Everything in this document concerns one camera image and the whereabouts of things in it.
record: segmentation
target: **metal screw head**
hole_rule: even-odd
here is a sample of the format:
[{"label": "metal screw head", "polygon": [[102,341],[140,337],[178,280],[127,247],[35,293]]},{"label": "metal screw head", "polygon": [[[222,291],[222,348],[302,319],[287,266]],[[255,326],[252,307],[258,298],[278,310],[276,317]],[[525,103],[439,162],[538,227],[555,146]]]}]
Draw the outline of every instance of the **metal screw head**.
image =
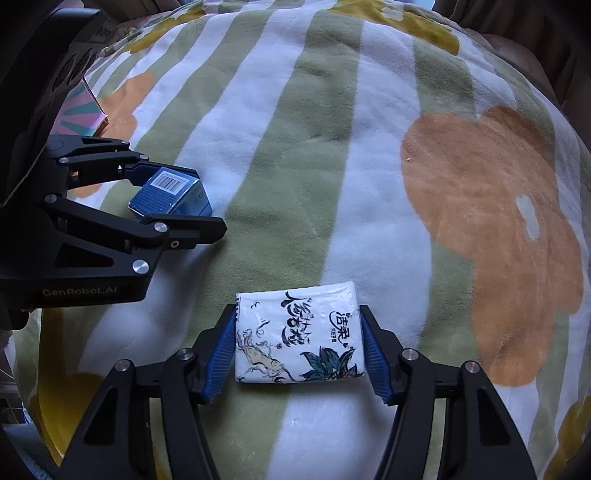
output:
[{"label": "metal screw head", "polygon": [[131,362],[126,358],[117,360],[115,362],[115,370],[117,370],[118,372],[127,372],[127,370],[129,370],[129,367],[131,367]]},{"label": "metal screw head", "polygon": [[193,355],[195,355],[195,352],[190,348],[181,348],[177,352],[177,358],[179,360],[190,360],[193,358]]},{"label": "metal screw head", "polygon": [[418,352],[416,350],[413,350],[412,348],[405,348],[402,351],[402,357],[408,360],[409,362],[412,362],[413,360],[416,360],[418,358]]},{"label": "metal screw head", "polygon": [[472,360],[466,362],[464,367],[466,367],[466,370],[468,370],[471,374],[475,374],[480,371],[480,365],[478,365],[476,362],[473,362]]},{"label": "metal screw head", "polygon": [[166,223],[156,222],[154,224],[154,230],[160,233],[168,232],[168,225],[166,225]]},{"label": "metal screw head", "polygon": [[140,275],[144,275],[145,273],[148,273],[150,270],[148,262],[146,262],[146,260],[142,260],[141,258],[138,258],[136,261],[134,261],[132,267],[134,269],[134,272],[139,273]]}]

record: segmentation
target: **white tissue package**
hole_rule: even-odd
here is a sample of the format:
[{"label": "white tissue package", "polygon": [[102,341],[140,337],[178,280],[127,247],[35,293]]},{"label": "white tissue package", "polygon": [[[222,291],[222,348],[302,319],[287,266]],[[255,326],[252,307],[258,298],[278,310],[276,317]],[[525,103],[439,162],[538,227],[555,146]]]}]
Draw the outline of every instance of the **white tissue package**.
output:
[{"label": "white tissue package", "polygon": [[339,380],[365,372],[353,282],[236,299],[237,381]]}]

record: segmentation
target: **blue box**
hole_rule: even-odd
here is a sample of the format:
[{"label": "blue box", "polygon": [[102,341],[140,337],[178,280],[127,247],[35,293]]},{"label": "blue box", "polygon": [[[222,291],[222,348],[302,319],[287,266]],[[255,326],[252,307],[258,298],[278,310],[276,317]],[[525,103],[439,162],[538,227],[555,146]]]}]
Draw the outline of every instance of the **blue box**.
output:
[{"label": "blue box", "polygon": [[140,216],[150,213],[211,216],[213,213],[199,177],[165,167],[135,194],[129,208]]}]

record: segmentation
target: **striped blanket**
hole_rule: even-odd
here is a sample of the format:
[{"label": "striped blanket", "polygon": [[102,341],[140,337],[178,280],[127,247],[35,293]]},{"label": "striped blanket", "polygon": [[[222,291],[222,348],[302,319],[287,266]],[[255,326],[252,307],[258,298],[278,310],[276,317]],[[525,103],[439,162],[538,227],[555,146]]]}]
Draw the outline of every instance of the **striped blanket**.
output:
[{"label": "striped blanket", "polygon": [[[86,79],[103,136],[195,168],[228,233],[165,255],[140,303],[46,310],[17,334],[57,462],[117,359],[163,361],[237,292],[352,280],[403,345],[477,359],[556,478],[591,412],[590,154],[489,45],[393,0],[207,0],[128,32]],[[73,195],[126,216],[135,190]],[[228,379],[202,410],[221,477],[239,480],[371,479],[393,416],[367,377]],[[442,419],[438,404],[426,478]]]}]

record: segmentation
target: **barcode label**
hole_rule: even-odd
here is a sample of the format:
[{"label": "barcode label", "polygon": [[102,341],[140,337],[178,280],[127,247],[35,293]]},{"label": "barcode label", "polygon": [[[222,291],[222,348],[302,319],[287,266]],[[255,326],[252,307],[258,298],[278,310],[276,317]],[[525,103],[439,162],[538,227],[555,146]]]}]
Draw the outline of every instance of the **barcode label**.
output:
[{"label": "barcode label", "polygon": [[178,175],[168,171],[162,171],[150,185],[154,185],[157,189],[176,195],[187,182],[187,179],[179,177]]}]

